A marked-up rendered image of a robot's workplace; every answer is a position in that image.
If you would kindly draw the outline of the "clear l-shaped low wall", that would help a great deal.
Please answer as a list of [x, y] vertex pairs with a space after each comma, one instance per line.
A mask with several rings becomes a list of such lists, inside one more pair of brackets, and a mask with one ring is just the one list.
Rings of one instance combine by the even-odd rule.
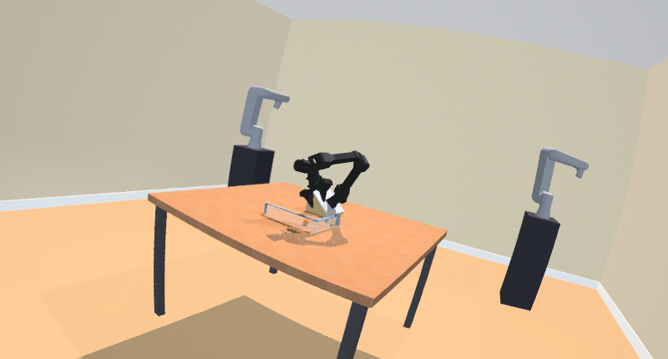
[[338, 226], [340, 220], [340, 216], [336, 216], [327, 220], [315, 222], [314, 220], [309, 220], [268, 204], [265, 205], [264, 214], [303, 230], [308, 230], [314, 234]]

